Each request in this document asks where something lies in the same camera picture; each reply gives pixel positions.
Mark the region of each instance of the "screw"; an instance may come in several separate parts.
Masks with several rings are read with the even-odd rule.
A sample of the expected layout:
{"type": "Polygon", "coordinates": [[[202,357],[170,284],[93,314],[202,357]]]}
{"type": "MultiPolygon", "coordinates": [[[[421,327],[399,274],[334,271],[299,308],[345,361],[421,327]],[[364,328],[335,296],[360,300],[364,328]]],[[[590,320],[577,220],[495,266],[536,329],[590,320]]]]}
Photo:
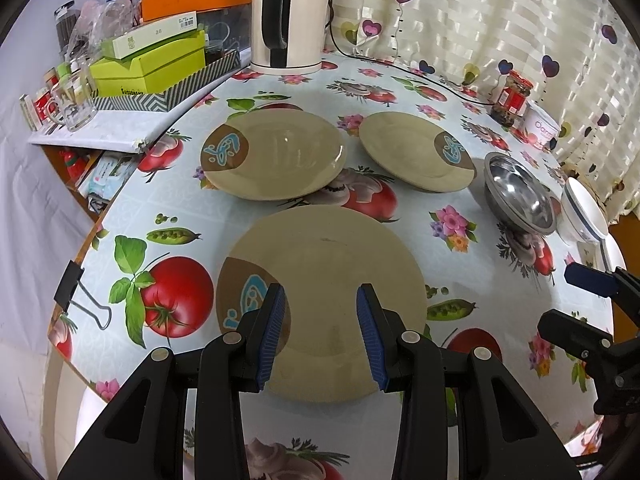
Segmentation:
{"type": "Polygon", "coordinates": [[[164,361],[169,357],[169,351],[166,348],[156,348],[151,352],[151,358],[154,361],[164,361]]]}
{"type": "Polygon", "coordinates": [[[478,359],[482,359],[482,361],[487,361],[491,358],[491,350],[485,348],[484,346],[479,346],[474,350],[474,355],[478,359]]]}
{"type": "Polygon", "coordinates": [[[227,332],[222,336],[222,341],[228,345],[235,345],[242,341],[242,335],[239,332],[227,332]]]}
{"type": "Polygon", "coordinates": [[[420,334],[414,332],[413,330],[405,330],[402,332],[402,341],[405,343],[417,343],[420,341],[420,334]]]}

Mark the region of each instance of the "power cord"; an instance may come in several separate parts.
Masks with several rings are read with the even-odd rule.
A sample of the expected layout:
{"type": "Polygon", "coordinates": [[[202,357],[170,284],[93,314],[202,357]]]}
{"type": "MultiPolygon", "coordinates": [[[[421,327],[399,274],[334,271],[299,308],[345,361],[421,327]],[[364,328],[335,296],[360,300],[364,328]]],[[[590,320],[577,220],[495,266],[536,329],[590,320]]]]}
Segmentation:
{"type": "Polygon", "coordinates": [[[405,73],[407,73],[407,74],[409,74],[409,75],[412,75],[412,76],[414,76],[414,77],[419,77],[419,78],[423,79],[424,81],[426,81],[427,83],[432,83],[432,84],[435,84],[435,85],[437,85],[437,86],[439,86],[439,87],[441,87],[441,88],[444,88],[445,90],[447,90],[447,91],[451,92],[452,94],[456,95],[457,97],[459,97],[460,99],[462,99],[463,101],[466,101],[466,102],[468,102],[468,103],[472,103],[472,104],[475,104],[475,105],[482,105],[482,106],[492,106],[492,105],[493,105],[493,103],[482,103],[482,102],[480,102],[480,101],[474,101],[474,100],[472,100],[472,99],[468,99],[468,98],[466,98],[466,97],[464,97],[464,96],[462,96],[462,95],[458,94],[457,92],[453,91],[451,88],[449,88],[449,87],[448,87],[448,86],[446,86],[446,85],[443,85],[443,84],[441,84],[441,83],[438,83],[437,81],[432,81],[431,79],[428,79],[428,78],[426,78],[426,77],[425,77],[425,76],[423,76],[423,75],[420,75],[420,74],[417,74],[417,73],[411,72],[411,71],[409,71],[409,70],[406,70],[406,69],[402,68],[401,66],[397,66],[397,65],[394,65],[394,64],[393,64],[393,65],[389,65],[389,64],[387,64],[387,63],[385,63],[385,62],[378,61],[377,59],[374,59],[374,58],[372,58],[372,57],[366,57],[366,56],[353,56],[353,55],[351,55],[351,54],[347,54],[346,52],[344,52],[344,51],[343,51],[343,50],[338,46],[338,44],[336,43],[335,38],[334,38],[334,28],[333,28],[333,26],[332,26],[332,25],[333,25],[333,21],[334,21],[334,16],[335,16],[335,13],[334,13],[334,0],[329,0],[328,5],[329,5],[329,21],[328,21],[328,22],[327,22],[327,24],[324,26],[324,28],[329,27],[329,34],[331,35],[331,40],[333,41],[334,46],[336,47],[336,49],[338,50],[338,52],[340,52],[340,54],[342,54],[343,56],[345,56],[345,57],[350,57],[351,59],[357,59],[357,60],[360,60],[360,61],[369,61],[369,62],[372,62],[372,63],[377,63],[377,64],[379,64],[379,65],[383,65],[383,66],[391,66],[391,67],[393,67],[393,68],[397,68],[398,70],[401,70],[402,72],[405,72],[405,73]]]}

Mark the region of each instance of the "striped curtain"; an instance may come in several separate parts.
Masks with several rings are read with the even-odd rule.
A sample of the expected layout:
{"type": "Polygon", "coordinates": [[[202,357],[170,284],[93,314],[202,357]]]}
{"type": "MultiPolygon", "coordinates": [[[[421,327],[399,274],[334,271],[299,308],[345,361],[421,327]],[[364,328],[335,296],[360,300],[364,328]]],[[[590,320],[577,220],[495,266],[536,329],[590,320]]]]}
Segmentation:
{"type": "Polygon", "coordinates": [[[607,0],[334,0],[347,53],[435,70],[489,98],[508,69],[562,125],[554,154],[609,221],[640,202],[640,52],[607,0]]]}

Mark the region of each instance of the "electric kettle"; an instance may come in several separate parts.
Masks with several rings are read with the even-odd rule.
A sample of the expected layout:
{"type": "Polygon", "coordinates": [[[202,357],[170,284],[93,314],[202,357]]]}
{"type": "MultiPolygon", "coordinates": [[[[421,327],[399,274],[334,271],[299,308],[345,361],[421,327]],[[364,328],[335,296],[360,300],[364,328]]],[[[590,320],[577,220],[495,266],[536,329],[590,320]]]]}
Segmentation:
{"type": "Polygon", "coordinates": [[[253,0],[251,69],[297,75],[320,70],[328,0],[253,0]]]}

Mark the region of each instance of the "kettle handle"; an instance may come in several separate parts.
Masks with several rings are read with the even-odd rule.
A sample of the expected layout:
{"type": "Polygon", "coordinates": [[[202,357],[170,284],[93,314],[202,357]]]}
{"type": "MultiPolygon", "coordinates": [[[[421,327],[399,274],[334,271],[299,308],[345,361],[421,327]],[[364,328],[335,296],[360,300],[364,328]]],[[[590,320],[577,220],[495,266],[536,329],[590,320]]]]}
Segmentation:
{"type": "Polygon", "coordinates": [[[282,35],[283,0],[262,0],[262,40],[268,49],[283,49],[287,41],[282,35]]]}

